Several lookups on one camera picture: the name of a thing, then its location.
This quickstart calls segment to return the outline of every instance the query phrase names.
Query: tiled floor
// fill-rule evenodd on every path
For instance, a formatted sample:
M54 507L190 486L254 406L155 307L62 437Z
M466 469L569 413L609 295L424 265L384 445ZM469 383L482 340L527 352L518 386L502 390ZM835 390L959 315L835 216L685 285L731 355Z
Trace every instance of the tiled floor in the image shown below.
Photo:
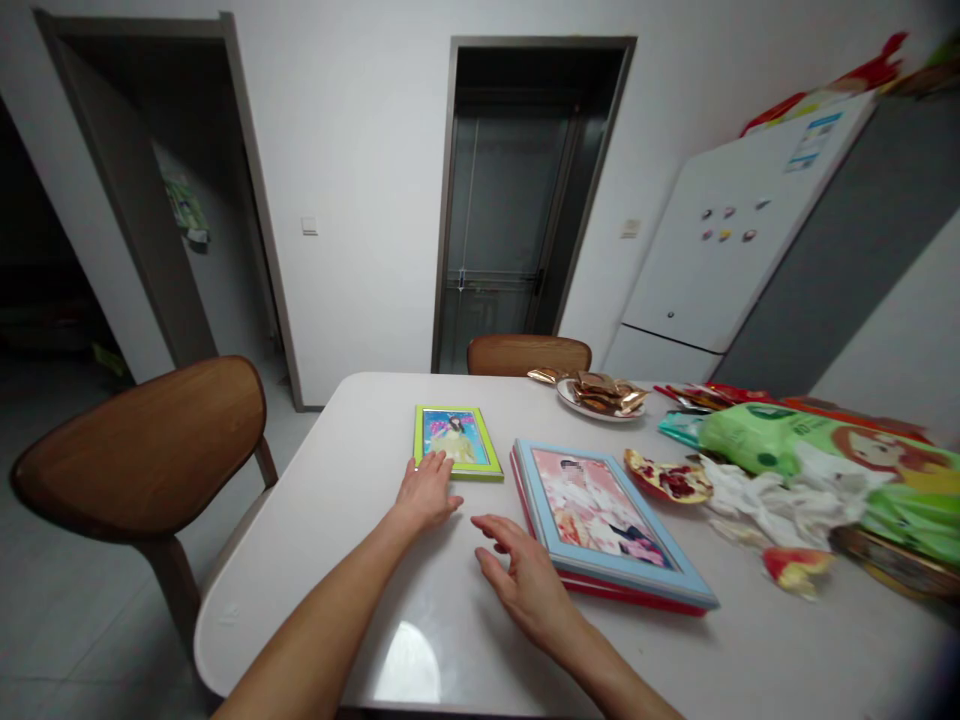
M260 363L267 440L282 474L316 421ZM19 453L111 395L102 371L0 360L0 720L200 718L204 703L146 561L36 518L6 478ZM262 489L251 460L180 534L198 581Z

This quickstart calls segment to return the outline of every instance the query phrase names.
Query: chair leg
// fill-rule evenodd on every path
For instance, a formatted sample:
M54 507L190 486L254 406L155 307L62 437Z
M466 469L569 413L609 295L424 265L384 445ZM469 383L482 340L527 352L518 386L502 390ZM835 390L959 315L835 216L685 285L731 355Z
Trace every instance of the chair leg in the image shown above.
M257 456L257 465L260 466L260 474L263 475L263 484L267 490L277 484L277 466L273 464L273 455L270 454L270 446L267 445L267 439L260 436L255 451Z
M200 590L180 541L172 535L163 540L134 543L150 563L167 608L177 627L180 642L193 664L193 631L200 613Z

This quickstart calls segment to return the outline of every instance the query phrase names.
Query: glass door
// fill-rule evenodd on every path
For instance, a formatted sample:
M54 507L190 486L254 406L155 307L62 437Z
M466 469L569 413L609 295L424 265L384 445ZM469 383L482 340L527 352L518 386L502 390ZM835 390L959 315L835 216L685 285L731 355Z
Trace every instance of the glass door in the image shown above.
M549 106L457 109L441 373L467 372L478 335L528 331L569 130Z

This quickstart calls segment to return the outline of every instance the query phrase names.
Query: wooden chair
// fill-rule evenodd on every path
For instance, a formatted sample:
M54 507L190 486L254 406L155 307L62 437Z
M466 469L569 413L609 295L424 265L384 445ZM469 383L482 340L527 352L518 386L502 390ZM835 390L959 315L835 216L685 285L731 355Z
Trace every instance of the wooden chair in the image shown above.
M589 370L592 360L586 343L550 335L481 335L467 347L471 375L522 377L538 367Z
M266 488L276 484L266 421L250 361L204 360L54 429L20 456L11 483L24 505L55 525L139 550L193 658L200 591L174 535L252 454Z

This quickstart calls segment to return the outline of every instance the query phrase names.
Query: light switch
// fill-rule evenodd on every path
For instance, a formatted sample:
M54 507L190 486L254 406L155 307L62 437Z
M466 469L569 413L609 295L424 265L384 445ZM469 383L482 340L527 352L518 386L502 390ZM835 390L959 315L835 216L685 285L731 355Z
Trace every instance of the light switch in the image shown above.
M316 235L317 219L312 216L300 218L300 228L303 230L304 235Z
M640 233L639 220L627 220L623 223L623 229L620 231L620 237L624 240L631 240Z

